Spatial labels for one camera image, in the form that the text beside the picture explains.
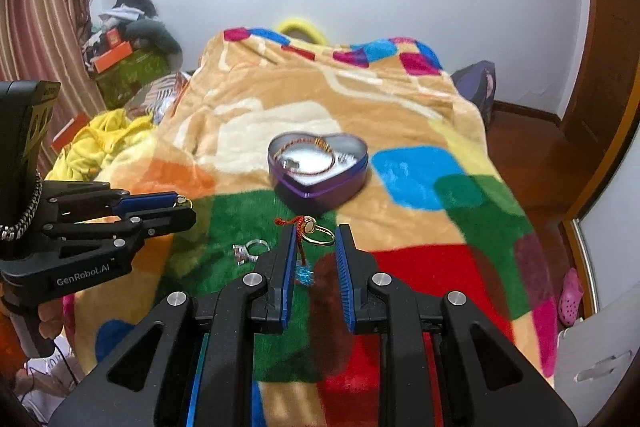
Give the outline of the left hand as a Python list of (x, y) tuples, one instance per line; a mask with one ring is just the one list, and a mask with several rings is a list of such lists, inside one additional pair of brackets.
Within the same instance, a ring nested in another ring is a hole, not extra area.
[(41, 303), (38, 307), (39, 332), (43, 338), (55, 339), (64, 327), (63, 301), (61, 298)]

